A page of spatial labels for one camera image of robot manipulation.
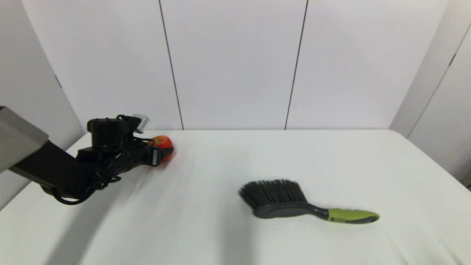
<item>apple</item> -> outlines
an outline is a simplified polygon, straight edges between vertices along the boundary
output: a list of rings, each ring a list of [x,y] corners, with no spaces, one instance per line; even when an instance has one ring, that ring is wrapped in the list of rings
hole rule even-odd
[[[173,147],[172,140],[170,140],[170,138],[168,138],[165,135],[159,135],[159,136],[153,137],[152,139],[155,140],[154,146],[160,147],[162,149]],[[173,153],[170,153],[164,159],[162,159],[160,162],[165,162],[165,161],[169,160],[170,157],[172,156],[172,154]]]

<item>brush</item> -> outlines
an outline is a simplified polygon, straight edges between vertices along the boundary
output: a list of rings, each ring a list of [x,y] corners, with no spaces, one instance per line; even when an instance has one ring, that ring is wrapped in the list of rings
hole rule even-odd
[[[258,218],[315,215],[321,219],[347,224],[367,224],[380,216],[360,210],[324,209],[308,203],[297,182],[289,180],[254,181],[245,184],[239,195]]]

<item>small silver box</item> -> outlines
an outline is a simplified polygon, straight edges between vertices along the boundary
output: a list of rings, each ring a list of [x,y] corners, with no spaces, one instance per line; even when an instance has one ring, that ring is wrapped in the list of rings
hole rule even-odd
[[[141,115],[141,114],[133,114],[133,117],[141,119],[141,123],[139,123],[139,126],[135,130],[136,133],[143,133],[146,130],[146,126],[149,123],[149,118],[146,115]]]

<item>green handle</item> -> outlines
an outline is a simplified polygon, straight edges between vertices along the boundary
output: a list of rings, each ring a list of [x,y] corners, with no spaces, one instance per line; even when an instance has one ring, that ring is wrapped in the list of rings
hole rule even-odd
[[[347,223],[347,224],[367,224],[377,221],[380,216],[378,214],[360,211],[360,210],[343,210],[343,209],[328,209],[329,218],[328,221],[336,223]]]

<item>black bristles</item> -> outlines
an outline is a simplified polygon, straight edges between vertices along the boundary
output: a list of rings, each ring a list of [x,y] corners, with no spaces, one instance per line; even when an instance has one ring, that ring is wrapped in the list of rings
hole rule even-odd
[[[307,202],[297,182],[289,180],[252,181],[239,190],[239,195],[252,208],[273,202]]]

